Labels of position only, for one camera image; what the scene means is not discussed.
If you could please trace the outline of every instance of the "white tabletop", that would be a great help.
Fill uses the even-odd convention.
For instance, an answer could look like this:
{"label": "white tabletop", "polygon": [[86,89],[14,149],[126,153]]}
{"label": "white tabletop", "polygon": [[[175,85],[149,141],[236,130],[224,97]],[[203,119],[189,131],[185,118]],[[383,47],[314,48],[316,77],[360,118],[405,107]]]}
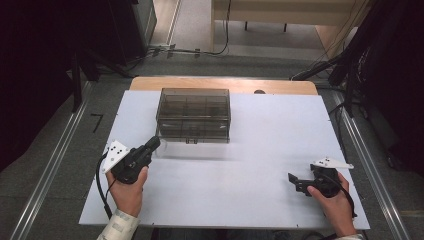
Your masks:
{"label": "white tabletop", "polygon": [[[156,129],[159,91],[127,91],[106,147],[114,139],[139,147]],[[309,164],[326,156],[344,161],[320,96],[232,94],[230,143],[162,144],[144,186],[141,225],[204,228],[330,228],[319,204],[295,191],[288,173],[313,179]],[[369,229],[348,170],[358,217]],[[100,176],[103,190],[107,183]],[[108,202],[116,205],[111,196]],[[95,180],[80,224],[105,225]]]}

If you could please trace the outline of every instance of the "hand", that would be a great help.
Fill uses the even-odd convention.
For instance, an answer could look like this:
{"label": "hand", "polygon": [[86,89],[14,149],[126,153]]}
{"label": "hand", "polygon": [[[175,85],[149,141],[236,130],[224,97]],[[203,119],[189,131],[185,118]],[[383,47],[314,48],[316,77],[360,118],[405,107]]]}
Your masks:
{"label": "hand", "polygon": [[[135,183],[125,184],[116,180],[110,188],[110,193],[119,210],[133,217],[138,217],[141,211],[143,185],[147,180],[147,172],[148,167],[143,167]],[[110,171],[106,173],[106,178],[109,186],[115,181],[115,177]]]}
{"label": "hand", "polygon": [[[338,176],[343,188],[349,192],[349,182],[341,173]],[[352,208],[343,191],[332,198],[324,197],[319,190],[312,186],[308,187],[308,191],[321,204],[325,216],[327,216],[338,237],[356,234],[352,220]]]}

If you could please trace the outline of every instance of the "transparent plastic box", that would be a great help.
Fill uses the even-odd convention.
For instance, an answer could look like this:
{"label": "transparent plastic box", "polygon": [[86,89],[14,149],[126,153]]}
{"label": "transparent plastic box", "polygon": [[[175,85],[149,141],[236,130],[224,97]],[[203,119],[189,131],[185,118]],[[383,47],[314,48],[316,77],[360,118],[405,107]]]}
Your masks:
{"label": "transparent plastic box", "polygon": [[156,114],[156,135],[185,143],[230,141],[228,89],[163,88]]}

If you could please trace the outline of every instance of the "wooden desk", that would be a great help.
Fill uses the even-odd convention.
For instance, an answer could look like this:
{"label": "wooden desk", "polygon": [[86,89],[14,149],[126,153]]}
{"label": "wooden desk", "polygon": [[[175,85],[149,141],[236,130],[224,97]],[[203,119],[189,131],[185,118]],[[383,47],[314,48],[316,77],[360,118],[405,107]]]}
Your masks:
{"label": "wooden desk", "polygon": [[[317,25],[329,58],[369,10],[369,0],[232,0],[230,21]],[[211,48],[215,20],[227,18],[228,0],[212,0]]]}
{"label": "wooden desk", "polygon": [[309,81],[261,80],[246,78],[203,77],[136,77],[130,90],[160,91],[162,88],[225,88],[233,93],[254,93],[263,90],[269,94],[318,95]]}
{"label": "wooden desk", "polygon": [[[141,225],[298,230],[331,227],[318,202],[296,192],[288,181],[288,173],[301,179],[313,177],[309,169],[313,160],[325,156],[343,160],[325,105],[311,82],[138,77],[124,94],[105,151],[113,139],[132,148],[155,133],[163,87],[230,89],[230,143],[161,145],[164,149],[152,156],[144,186]],[[252,94],[258,89],[268,94]],[[340,172],[353,182],[347,169]],[[106,191],[103,174],[100,182]],[[358,214],[355,227],[369,229],[354,184],[350,193]],[[108,202],[114,209],[111,197]],[[93,181],[80,224],[108,222],[100,203]]]}

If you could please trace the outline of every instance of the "controller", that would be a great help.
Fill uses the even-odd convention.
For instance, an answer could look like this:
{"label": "controller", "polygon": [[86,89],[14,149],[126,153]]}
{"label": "controller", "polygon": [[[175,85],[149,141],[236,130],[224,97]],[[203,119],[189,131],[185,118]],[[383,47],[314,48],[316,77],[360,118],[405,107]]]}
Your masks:
{"label": "controller", "polygon": [[340,183],[340,179],[335,168],[317,167],[311,164],[311,171],[314,173],[314,180],[300,180],[289,173],[289,181],[296,186],[297,192],[303,192],[310,197],[311,194],[307,188],[313,186],[327,198],[334,197],[339,193],[340,188],[336,183]]}
{"label": "controller", "polygon": [[153,136],[145,145],[132,148],[112,169],[116,179],[125,184],[133,184],[143,167],[152,162],[152,153],[160,146],[160,139]]}

